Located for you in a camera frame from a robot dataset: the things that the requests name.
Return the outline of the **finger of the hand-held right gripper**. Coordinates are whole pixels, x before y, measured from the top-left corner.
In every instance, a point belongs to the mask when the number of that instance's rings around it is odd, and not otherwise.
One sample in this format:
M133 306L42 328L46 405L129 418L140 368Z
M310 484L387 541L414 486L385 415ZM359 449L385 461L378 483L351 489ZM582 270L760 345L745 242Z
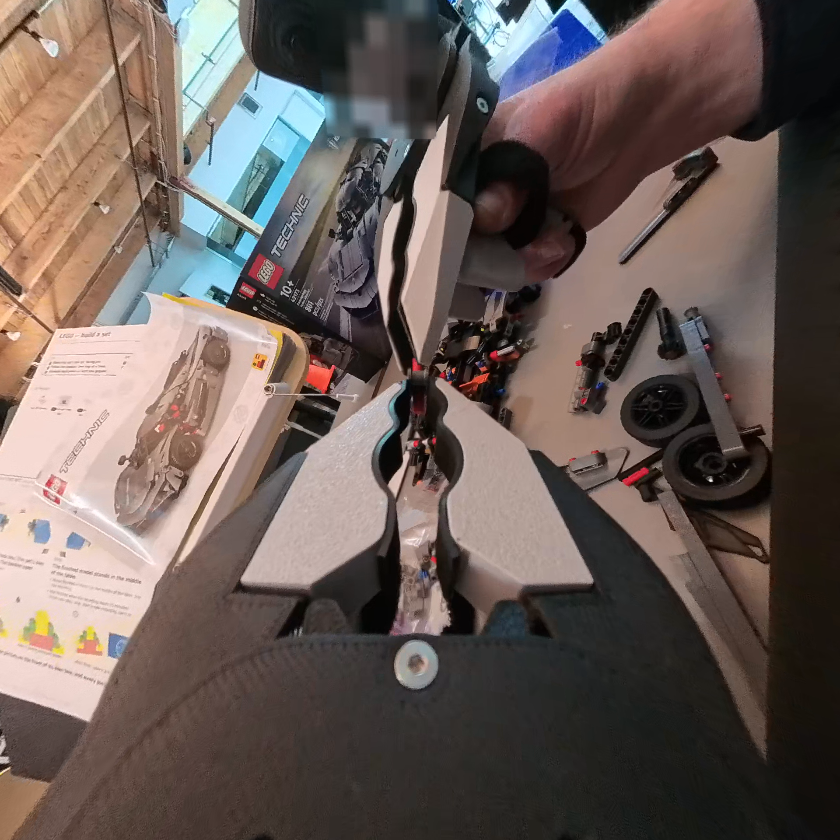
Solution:
M413 357L424 366L432 363L443 334L474 217L470 203L444 185L450 123L450 117L442 121L416 172L400 293Z
M409 245L415 204L410 196L384 199L375 245L375 275L385 330L399 371L411 379L417 358L417 311Z

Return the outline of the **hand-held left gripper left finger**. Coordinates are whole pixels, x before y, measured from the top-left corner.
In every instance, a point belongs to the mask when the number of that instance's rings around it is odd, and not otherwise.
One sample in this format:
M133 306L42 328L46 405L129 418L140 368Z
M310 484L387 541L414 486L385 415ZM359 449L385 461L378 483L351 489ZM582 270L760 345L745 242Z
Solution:
M311 606L352 634L389 634L401 583L396 495L407 383L388 387L309 448L239 579L265 607L261 634L288 634Z

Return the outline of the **grey brick beam assembly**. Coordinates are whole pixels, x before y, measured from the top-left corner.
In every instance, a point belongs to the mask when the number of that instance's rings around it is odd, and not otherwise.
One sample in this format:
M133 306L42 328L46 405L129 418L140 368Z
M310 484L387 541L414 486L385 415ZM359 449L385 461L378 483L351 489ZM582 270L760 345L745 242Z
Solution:
M412 487L415 487L425 477L437 442L434 427L427 415L428 368L417 359L412 361L407 383L410 409L406 453L408 454L408 475L411 478Z

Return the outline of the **person's right forearm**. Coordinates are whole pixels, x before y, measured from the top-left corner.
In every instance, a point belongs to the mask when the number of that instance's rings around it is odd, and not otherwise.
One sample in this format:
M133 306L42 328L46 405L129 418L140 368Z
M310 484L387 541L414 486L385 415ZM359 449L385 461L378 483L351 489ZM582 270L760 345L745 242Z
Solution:
M759 140L838 97L838 21L837 1L659 2L574 75L675 146Z

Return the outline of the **dark toy set box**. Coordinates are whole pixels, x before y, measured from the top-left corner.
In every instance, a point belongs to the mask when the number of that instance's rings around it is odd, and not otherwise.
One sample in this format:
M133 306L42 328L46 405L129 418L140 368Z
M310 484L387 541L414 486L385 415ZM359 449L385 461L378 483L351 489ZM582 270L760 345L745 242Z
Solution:
M391 145L321 129L287 178L227 303L288 327L312 356L362 382L392 355L373 266Z

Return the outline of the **person's right hand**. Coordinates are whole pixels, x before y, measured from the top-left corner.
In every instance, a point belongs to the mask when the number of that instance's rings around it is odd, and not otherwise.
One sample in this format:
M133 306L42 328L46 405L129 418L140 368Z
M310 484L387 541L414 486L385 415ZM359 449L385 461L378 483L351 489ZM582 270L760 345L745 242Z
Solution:
M497 106L482 146L517 141L539 153L552 210L589 232L648 175L749 123L762 73L755 2L660 2Z

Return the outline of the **white book stand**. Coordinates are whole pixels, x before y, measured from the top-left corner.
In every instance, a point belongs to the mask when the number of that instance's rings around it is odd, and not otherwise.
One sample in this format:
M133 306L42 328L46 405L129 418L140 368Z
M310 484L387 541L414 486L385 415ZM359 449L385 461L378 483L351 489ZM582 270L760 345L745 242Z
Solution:
M261 328L276 355L259 371L260 389L246 404L244 429L210 483L175 553L174 564L183 562L257 487L309 373L309 349L299 334L245 313L225 309L222 314L237 328Z

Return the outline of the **large toy brick car model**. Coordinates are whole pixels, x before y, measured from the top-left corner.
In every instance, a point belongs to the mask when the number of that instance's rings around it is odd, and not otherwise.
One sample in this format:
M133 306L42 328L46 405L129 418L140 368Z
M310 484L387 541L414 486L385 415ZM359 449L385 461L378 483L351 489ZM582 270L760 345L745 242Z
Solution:
M487 292L481 319L450 320L432 362L432 375L477 403L506 429L512 420L506 407L509 381L533 344L524 313L541 295L539 284L515 292Z

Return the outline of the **clear bag of brick pieces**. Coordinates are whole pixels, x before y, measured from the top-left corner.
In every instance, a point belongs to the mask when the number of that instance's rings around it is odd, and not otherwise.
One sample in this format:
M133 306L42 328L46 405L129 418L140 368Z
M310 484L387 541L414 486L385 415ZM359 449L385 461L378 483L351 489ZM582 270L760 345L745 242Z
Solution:
M440 635L452 624L452 615L438 574L438 507L446 478L433 463L423 478L419 467L403 455L402 466L391 479L400 548L400 589L391 635Z

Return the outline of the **small grey black brick assembly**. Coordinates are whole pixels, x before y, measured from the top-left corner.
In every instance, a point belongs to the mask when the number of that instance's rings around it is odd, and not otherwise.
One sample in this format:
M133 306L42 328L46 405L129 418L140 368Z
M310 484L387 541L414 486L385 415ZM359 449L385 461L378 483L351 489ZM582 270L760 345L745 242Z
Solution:
M579 359L575 362L575 380L570 396L569 412L587 411L590 396L599 384L601 374L609 358L607 349L618 341L623 325L610 323L605 331L593 332L588 343L581 348Z

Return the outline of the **large black toy wheel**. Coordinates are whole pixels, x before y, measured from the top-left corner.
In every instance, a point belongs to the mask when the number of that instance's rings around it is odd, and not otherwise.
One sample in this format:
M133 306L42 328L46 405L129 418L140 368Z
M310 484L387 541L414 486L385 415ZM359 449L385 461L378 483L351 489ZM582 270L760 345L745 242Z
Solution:
M754 507L770 497L772 454L759 435L742 437L746 455L724 457L711 424L678 434L663 453L671 489L690 504L718 510Z
M688 428L708 420L698 386L680 374L661 374L638 383L620 411L623 430L652 448L664 448Z

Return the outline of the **building manual in plastic sleeve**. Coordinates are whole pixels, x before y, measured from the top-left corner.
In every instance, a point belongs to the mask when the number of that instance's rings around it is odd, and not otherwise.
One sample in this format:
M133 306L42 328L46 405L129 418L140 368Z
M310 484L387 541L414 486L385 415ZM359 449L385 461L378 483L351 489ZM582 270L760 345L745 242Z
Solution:
M45 375L74 380L80 415L56 432L38 498L132 568L166 566L297 346L267 322L198 301L147 297L133 339L63 338Z

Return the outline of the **long black brick beam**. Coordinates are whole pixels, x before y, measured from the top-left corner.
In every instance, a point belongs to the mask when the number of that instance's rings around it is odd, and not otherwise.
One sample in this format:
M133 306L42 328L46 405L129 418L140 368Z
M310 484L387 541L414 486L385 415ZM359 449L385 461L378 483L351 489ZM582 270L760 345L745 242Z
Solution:
M616 382L624 373L643 334L648 318L657 305L657 291L651 287L644 289L616 342L609 361L603 369L603 377L608 382Z

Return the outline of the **blue panel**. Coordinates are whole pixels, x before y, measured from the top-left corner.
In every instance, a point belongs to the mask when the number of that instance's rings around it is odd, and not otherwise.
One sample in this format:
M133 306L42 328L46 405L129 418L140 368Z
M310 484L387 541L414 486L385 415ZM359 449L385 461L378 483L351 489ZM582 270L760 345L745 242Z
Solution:
M598 24L584 2L560 2L556 11L549 2L530 2L519 18L504 29L507 39L490 59L488 69L495 81L508 72L529 51L538 78L568 67L576 60L598 49L607 41L604 28Z

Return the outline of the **black brick bracket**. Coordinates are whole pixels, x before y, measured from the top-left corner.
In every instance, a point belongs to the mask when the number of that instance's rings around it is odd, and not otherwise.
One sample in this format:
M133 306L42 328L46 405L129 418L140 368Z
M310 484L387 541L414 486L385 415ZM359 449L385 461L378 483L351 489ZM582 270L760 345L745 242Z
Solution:
M738 555L764 565L770 564L770 555L762 541L750 532L701 509L689 507L686 514L708 550Z

